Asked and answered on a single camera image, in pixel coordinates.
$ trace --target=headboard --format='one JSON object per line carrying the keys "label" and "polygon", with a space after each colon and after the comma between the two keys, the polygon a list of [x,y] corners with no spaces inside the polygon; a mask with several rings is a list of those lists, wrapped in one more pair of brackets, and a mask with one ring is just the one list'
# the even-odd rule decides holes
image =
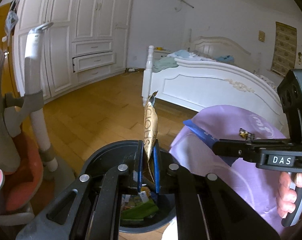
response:
{"label": "headboard", "polygon": [[211,57],[231,55],[234,57],[234,65],[251,73],[259,69],[259,66],[253,61],[251,53],[229,38],[200,36],[190,44],[190,51],[194,50]]}

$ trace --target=trash can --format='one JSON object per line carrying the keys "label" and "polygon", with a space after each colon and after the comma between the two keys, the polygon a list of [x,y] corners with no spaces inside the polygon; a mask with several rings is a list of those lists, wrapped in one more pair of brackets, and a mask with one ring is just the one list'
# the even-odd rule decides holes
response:
{"label": "trash can", "polygon": [[[90,176],[103,176],[110,168],[126,163],[133,165],[134,155],[137,150],[137,140],[118,141],[108,144],[97,150],[84,163],[81,174],[89,174]],[[128,225],[120,223],[119,230],[125,233],[139,234],[146,233],[170,222],[176,215],[174,194],[158,195],[157,206],[159,211],[152,218],[145,218],[143,223],[139,225]]]}

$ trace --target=gold foil wrapper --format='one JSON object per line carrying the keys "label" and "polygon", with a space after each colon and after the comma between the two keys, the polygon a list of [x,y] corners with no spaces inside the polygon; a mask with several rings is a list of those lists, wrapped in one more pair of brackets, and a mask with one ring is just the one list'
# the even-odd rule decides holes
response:
{"label": "gold foil wrapper", "polygon": [[147,178],[151,178],[153,182],[154,179],[154,161],[153,161],[153,147],[155,145],[155,139],[158,134],[158,116],[155,112],[154,103],[155,95],[157,91],[154,92],[148,98],[144,107],[144,151],[145,156],[143,157],[143,175]]}

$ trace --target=light switch panel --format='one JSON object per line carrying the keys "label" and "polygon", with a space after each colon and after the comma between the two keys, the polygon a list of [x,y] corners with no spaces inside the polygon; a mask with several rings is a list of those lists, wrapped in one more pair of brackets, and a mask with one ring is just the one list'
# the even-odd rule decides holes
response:
{"label": "light switch panel", "polygon": [[265,35],[266,34],[263,31],[259,31],[259,41],[264,42]]}

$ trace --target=drawer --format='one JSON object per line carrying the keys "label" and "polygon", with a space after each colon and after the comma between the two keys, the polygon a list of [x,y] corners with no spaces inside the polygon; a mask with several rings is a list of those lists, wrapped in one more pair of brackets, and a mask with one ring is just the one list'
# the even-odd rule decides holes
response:
{"label": "drawer", "polygon": [[112,50],[112,41],[80,41],[72,43],[73,57]]}
{"label": "drawer", "polygon": [[111,66],[98,67],[78,73],[78,83],[82,84],[90,80],[102,77],[111,73]]}
{"label": "drawer", "polygon": [[161,59],[162,57],[166,57],[170,53],[162,53],[162,52],[154,52],[153,53],[153,58],[154,59]]}
{"label": "drawer", "polygon": [[113,63],[115,63],[115,54],[113,52],[91,54],[73,59],[73,67],[76,73]]}

